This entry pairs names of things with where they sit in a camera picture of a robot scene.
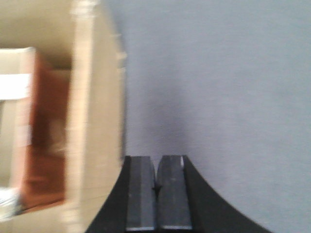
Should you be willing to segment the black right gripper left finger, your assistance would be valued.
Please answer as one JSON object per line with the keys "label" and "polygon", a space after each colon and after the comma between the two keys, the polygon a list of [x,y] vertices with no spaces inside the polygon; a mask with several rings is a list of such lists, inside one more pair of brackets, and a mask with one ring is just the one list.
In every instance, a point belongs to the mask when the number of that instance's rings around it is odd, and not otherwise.
{"label": "black right gripper left finger", "polygon": [[154,233],[155,171],[151,158],[126,156],[107,200],[87,233]]}

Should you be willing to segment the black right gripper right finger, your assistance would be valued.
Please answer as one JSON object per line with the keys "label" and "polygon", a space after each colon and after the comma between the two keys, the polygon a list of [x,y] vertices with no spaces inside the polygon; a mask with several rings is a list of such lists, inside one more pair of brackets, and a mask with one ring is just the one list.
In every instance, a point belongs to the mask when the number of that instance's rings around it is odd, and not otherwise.
{"label": "black right gripper right finger", "polygon": [[224,200],[187,156],[162,156],[157,184],[160,233],[267,233]]}

